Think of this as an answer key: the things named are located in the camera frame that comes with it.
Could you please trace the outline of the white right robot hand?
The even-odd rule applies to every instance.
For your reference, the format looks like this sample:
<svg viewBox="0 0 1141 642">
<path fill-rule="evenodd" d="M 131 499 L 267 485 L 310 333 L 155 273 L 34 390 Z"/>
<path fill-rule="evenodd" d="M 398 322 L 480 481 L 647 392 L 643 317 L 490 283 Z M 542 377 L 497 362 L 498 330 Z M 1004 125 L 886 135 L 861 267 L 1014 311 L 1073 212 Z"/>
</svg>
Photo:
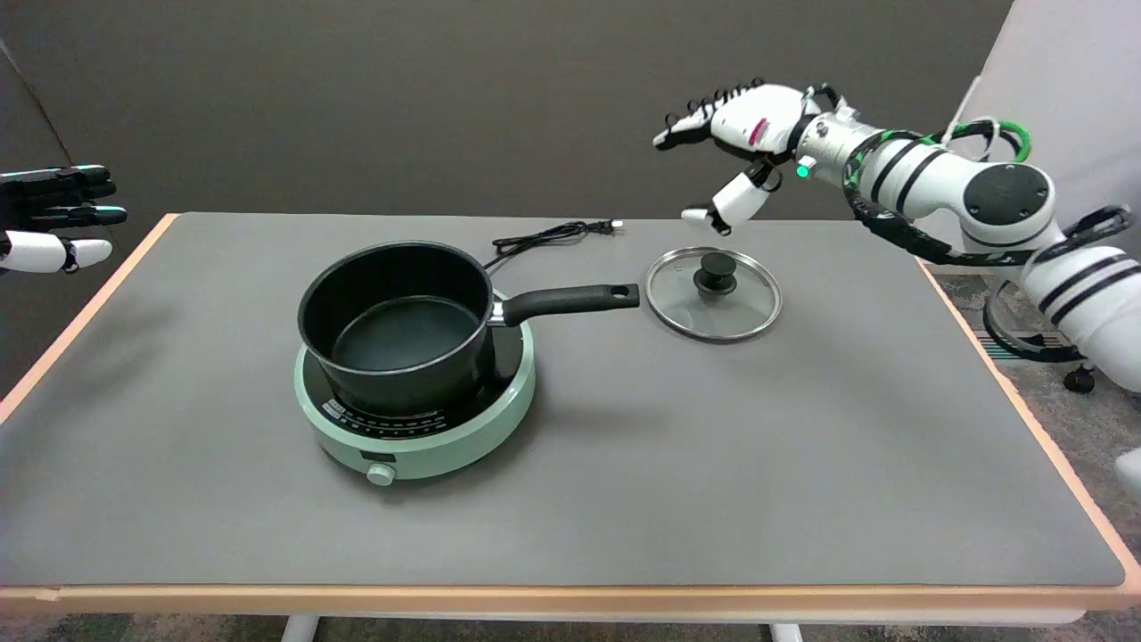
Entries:
<svg viewBox="0 0 1141 642">
<path fill-rule="evenodd" d="M 791 159 L 803 127 L 820 113 L 814 91 L 755 78 L 689 101 L 681 115 L 665 115 L 665 128 L 653 139 L 657 151 L 712 141 L 747 163 L 712 198 L 683 208 L 683 221 L 730 235 L 753 219 L 783 182 L 779 164 Z"/>
</svg>

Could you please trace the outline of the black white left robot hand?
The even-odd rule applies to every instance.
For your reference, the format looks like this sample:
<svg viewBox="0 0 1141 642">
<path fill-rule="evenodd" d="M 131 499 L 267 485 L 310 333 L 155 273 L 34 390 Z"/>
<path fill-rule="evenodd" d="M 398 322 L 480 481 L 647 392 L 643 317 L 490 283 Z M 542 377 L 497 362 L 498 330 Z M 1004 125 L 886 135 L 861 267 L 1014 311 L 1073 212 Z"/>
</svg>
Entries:
<svg viewBox="0 0 1141 642">
<path fill-rule="evenodd" d="M 126 224 L 126 208 L 97 203 L 115 193 L 118 186 L 102 164 L 1 174 L 3 273 L 72 274 L 107 260 L 113 251 L 110 239 L 57 231 Z"/>
</svg>

